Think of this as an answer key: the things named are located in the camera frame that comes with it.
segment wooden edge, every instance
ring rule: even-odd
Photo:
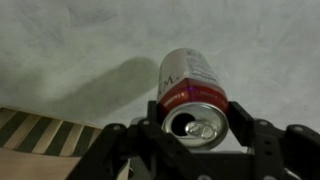
[[[0,148],[0,179],[65,179],[78,157],[57,157],[22,153]]]
[[[123,165],[123,167],[119,170],[119,174],[117,176],[117,180],[128,180],[129,178],[129,169],[130,169],[130,159]]]

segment bolt hole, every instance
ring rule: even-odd
[[[211,180],[211,177],[207,175],[200,175],[198,177],[198,180]]]
[[[273,176],[265,176],[263,180],[277,180],[277,179]]]
[[[115,130],[115,131],[118,131],[120,129],[121,129],[121,127],[119,125],[113,126],[113,130]]]
[[[267,122],[267,121],[260,121],[260,125],[262,125],[262,126],[268,126],[268,122]]]
[[[271,145],[271,142],[270,141],[265,141],[264,144]]]
[[[264,152],[266,155],[268,155],[268,156],[272,156],[272,152],[270,152],[270,151],[266,151],[266,152]]]
[[[303,128],[300,127],[300,126],[295,126],[294,127],[294,130],[298,131],[298,132],[302,132],[303,131]]]
[[[149,125],[150,122],[149,122],[149,121],[143,121],[143,124],[144,124],[144,125]]]

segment screw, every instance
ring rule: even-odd
[[[302,132],[303,131],[302,127],[300,127],[300,126],[295,126],[293,129],[298,131],[298,132]]]
[[[113,126],[113,130],[118,131],[119,129],[121,129],[119,125]]]
[[[262,126],[267,126],[267,125],[268,125],[268,122],[266,122],[266,121],[260,121],[260,125],[262,125]]]
[[[203,174],[198,177],[198,180],[211,180],[211,177]]]
[[[265,176],[263,180],[277,180],[277,179],[273,176]]]
[[[149,121],[143,121],[143,124],[144,124],[144,125],[149,125],[150,122],[149,122]]]

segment striped fabric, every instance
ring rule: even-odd
[[[81,157],[102,129],[0,107],[0,148]]]

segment soda can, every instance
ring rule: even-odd
[[[160,67],[157,109],[165,132],[190,149],[212,149],[228,132],[228,99],[201,53],[181,48]]]

